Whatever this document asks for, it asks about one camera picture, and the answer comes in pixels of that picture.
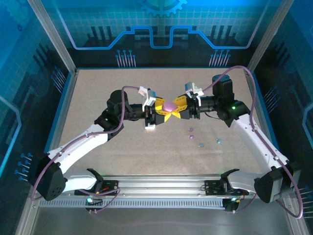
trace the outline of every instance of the enclosure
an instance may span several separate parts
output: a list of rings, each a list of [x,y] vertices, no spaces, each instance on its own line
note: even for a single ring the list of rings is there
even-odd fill
[[[310,234],[312,13],[313,2],[307,0],[0,1],[0,233]],[[73,194],[63,195],[59,205],[30,200],[27,159],[87,130],[114,90],[143,86],[173,101],[185,93],[186,83],[204,89],[213,76],[235,65],[253,72],[256,124],[283,155],[300,164],[301,219],[258,199],[238,215],[158,205],[205,199],[192,184],[201,186],[206,177],[235,168],[261,172],[248,146],[215,113],[200,120],[172,115],[153,131],[145,130],[143,120],[125,121],[114,139],[70,168],[133,181],[135,196],[135,189],[124,186],[116,199],[129,195],[130,206],[115,203],[89,215],[83,206],[66,204],[75,201]],[[250,108],[254,94],[248,74],[237,68],[228,75],[235,98]],[[138,92],[126,92],[130,104],[141,104]],[[152,181],[169,185],[143,183]],[[140,191],[145,187],[163,196],[146,196]],[[169,187],[188,192],[171,193]],[[137,201],[154,204],[139,209]],[[298,210],[294,193],[283,202]]]

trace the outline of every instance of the glass panel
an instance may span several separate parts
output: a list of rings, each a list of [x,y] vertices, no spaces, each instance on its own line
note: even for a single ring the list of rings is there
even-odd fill
[[[123,68],[247,65],[280,0],[43,2],[77,67]]]
[[[312,190],[313,2],[295,0],[255,70],[278,145],[302,172],[299,187]],[[310,217],[310,203],[304,217]],[[312,219],[308,218],[311,229]]]
[[[68,71],[25,0],[0,1],[0,234],[14,234]]]

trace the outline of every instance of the work surface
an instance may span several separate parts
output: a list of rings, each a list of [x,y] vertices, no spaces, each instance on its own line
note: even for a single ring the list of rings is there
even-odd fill
[[[61,143],[88,129],[107,107],[111,92],[125,85],[151,88],[157,96],[173,101],[184,94],[184,84],[195,82],[206,88],[212,77],[225,69],[126,69],[81,70],[69,107]],[[244,71],[228,73],[237,100],[252,104]],[[129,103],[141,103],[136,90],[126,90]],[[70,170],[93,168],[100,174],[213,174],[239,168],[260,172],[247,147],[221,120],[201,114],[201,119],[182,120],[171,116],[154,131],[144,129],[144,120],[125,121],[112,140],[76,162]]]

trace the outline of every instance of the gear logo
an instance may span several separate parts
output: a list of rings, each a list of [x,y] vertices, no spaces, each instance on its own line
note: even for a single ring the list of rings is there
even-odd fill
[[[176,11],[181,10],[182,5],[186,3],[187,0],[141,0],[139,5],[147,14],[163,17],[170,16],[171,13],[176,14]]]
[[[18,24],[27,20],[29,15],[27,0],[0,0],[0,6],[4,6]]]

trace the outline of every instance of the purple bead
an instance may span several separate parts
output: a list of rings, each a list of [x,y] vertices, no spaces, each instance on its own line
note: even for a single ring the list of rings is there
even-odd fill
[[[177,108],[178,108],[177,104],[174,104],[173,102],[168,102],[168,101],[164,102],[162,106],[163,111],[167,111],[170,113]]]

